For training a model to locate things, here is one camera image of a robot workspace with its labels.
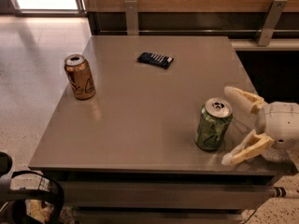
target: brown soda can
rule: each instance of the brown soda can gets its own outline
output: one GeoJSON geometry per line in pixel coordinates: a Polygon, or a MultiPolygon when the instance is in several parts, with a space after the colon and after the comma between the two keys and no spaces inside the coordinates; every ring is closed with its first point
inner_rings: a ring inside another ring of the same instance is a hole
{"type": "Polygon", "coordinates": [[[91,68],[84,56],[74,54],[66,57],[64,70],[77,99],[86,100],[95,95],[91,68]]]}

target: black cable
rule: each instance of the black cable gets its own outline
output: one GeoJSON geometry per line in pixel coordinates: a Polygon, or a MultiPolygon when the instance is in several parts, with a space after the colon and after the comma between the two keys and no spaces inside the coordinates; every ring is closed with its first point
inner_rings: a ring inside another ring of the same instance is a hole
{"type": "Polygon", "coordinates": [[[253,217],[253,215],[256,213],[257,210],[258,210],[258,209],[255,209],[254,212],[247,218],[247,220],[242,221],[240,224],[245,224],[245,223],[247,223],[247,222],[253,217]]]}

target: concrete floor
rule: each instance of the concrete floor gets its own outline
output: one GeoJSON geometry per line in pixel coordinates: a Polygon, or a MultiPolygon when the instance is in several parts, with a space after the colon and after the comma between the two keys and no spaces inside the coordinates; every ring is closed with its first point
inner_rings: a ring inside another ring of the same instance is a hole
{"type": "MultiPolygon", "coordinates": [[[[27,169],[67,84],[64,58],[82,53],[91,36],[86,19],[0,16],[0,150],[27,169]]],[[[299,167],[299,152],[291,153],[299,167]]],[[[298,189],[299,175],[276,185],[298,189]]],[[[246,219],[252,213],[243,213],[246,219]]],[[[298,223],[299,200],[270,199],[247,222],[298,223]]]]}

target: black device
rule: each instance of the black device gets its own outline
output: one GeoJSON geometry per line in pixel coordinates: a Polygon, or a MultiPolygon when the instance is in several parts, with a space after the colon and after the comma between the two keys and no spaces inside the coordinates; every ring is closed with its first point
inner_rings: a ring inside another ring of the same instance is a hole
{"type": "Polygon", "coordinates": [[[167,69],[174,58],[159,54],[143,52],[137,59],[140,63],[147,63],[167,69]]]}

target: can lid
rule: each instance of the can lid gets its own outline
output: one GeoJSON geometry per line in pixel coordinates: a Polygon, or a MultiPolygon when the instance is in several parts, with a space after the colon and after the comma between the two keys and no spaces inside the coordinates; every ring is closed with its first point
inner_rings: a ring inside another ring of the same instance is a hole
{"type": "Polygon", "coordinates": [[[64,63],[69,66],[82,64],[85,58],[82,55],[74,54],[65,58],[64,63]]]}
{"type": "Polygon", "coordinates": [[[221,98],[211,98],[207,100],[205,109],[207,113],[216,118],[226,118],[233,113],[232,106],[221,98]]]}

